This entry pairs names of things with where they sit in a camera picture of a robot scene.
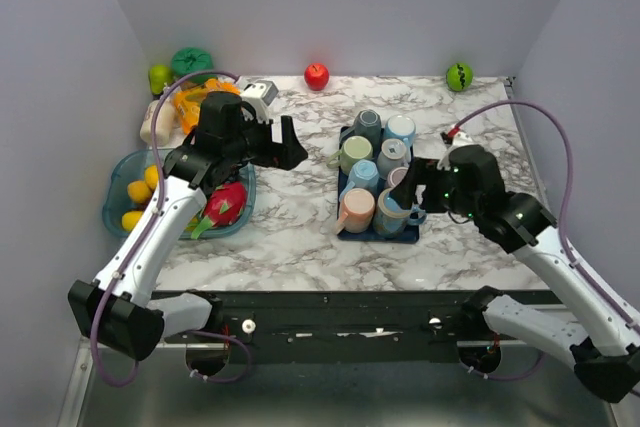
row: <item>red dragon fruit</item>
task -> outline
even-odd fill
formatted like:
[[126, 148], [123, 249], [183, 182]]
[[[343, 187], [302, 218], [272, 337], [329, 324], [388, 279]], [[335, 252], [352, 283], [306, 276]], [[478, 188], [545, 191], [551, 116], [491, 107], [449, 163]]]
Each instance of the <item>red dragon fruit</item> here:
[[247, 205], [247, 189], [242, 182], [232, 182], [219, 186], [207, 202], [202, 212], [202, 220], [191, 232], [197, 239], [205, 230], [233, 224], [244, 212]]

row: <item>red apple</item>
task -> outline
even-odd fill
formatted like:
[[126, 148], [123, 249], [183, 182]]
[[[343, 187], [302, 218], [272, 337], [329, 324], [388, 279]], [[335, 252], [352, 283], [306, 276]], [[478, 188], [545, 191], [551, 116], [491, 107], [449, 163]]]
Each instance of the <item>red apple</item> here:
[[322, 64], [311, 64], [304, 71], [304, 80], [311, 90], [322, 90], [329, 82], [329, 69]]

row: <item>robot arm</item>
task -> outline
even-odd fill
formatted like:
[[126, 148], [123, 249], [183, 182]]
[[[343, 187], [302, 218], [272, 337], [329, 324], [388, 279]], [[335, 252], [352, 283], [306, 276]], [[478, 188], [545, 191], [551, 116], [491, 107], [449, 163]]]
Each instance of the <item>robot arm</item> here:
[[640, 381], [640, 334], [593, 282], [622, 306], [628, 318], [640, 319], [640, 313], [570, 246], [581, 271], [572, 264], [556, 219], [534, 197], [506, 191], [492, 154], [463, 132], [451, 140], [442, 159], [414, 159], [391, 197], [408, 209], [416, 187], [425, 185], [421, 207], [426, 212], [472, 219], [481, 234], [533, 270], [578, 320], [560, 321], [485, 287], [463, 309], [469, 328], [520, 339], [572, 367], [598, 397], [619, 402]]
[[100, 343], [135, 360], [145, 359], [164, 337], [211, 327], [219, 321], [218, 302], [206, 293], [183, 293], [151, 301], [156, 279], [175, 242], [208, 196], [243, 163], [291, 170], [307, 158], [291, 117], [282, 116], [282, 143], [273, 142], [267, 106], [277, 95], [272, 82], [252, 84], [241, 96], [212, 92], [202, 102], [196, 128], [164, 162], [165, 199], [159, 219], [141, 241], [126, 270], [118, 268], [143, 235], [153, 199], [118, 253], [91, 284], [76, 281], [69, 303], [82, 334], [91, 324], [107, 286], [119, 282], [108, 300], [98, 330]]

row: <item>black wire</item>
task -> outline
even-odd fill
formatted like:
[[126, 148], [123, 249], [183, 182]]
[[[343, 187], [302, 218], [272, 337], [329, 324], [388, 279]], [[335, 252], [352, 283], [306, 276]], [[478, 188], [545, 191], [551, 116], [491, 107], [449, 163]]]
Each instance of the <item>black wire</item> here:
[[467, 224], [471, 222], [471, 219], [466, 219], [464, 222], [460, 222], [459, 220], [456, 220], [456, 218], [451, 214], [451, 212], [447, 212], [447, 214], [449, 214], [449, 218], [453, 221], [454, 224], [462, 225], [462, 224]]

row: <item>green mug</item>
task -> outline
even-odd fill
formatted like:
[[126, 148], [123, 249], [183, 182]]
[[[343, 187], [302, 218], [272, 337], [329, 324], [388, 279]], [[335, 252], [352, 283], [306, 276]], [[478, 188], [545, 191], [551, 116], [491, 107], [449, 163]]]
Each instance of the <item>green mug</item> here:
[[372, 157], [371, 142], [364, 137], [354, 135], [345, 140], [340, 150], [327, 159], [327, 166], [333, 169], [340, 167], [345, 174], [349, 175], [356, 162], [363, 159], [370, 160]]

